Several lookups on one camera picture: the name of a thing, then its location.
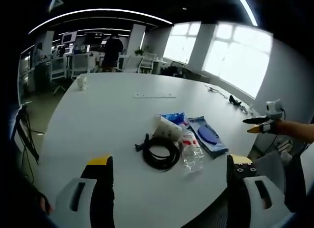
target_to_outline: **plastic water bottle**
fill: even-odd
[[[203,168],[203,151],[192,131],[186,130],[182,135],[182,158],[188,173]]]

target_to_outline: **paper cup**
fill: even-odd
[[[80,91],[83,91],[86,89],[86,76],[78,76],[77,77],[77,82],[78,82],[78,89]]]
[[[178,141],[181,138],[182,133],[183,130],[180,126],[162,116],[157,117],[157,128],[154,132],[154,137],[160,136],[168,138],[172,141]]]

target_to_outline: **bright window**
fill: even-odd
[[[272,35],[244,25],[219,23],[203,70],[255,98],[262,85]]]
[[[169,35],[163,57],[187,64],[200,30],[200,22],[174,25]]]

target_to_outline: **man in black shirt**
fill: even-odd
[[[103,72],[112,72],[117,67],[119,53],[123,51],[123,44],[117,34],[112,34],[105,45]]]

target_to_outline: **round table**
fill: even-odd
[[[149,98],[135,98],[144,95]],[[204,116],[230,153],[247,156],[256,134],[242,122],[249,117],[203,83],[176,77],[97,73],[87,89],[76,81],[50,120],[38,170],[39,189],[55,203],[57,194],[88,161],[110,153],[114,171],[117,228],[177,228],[185,225],[226,189],[226,154],[206,152],[203,170],[185,175],[182,159],[169,171],[147,165],[134,145],[154,132],[156,114],[185,112]]]

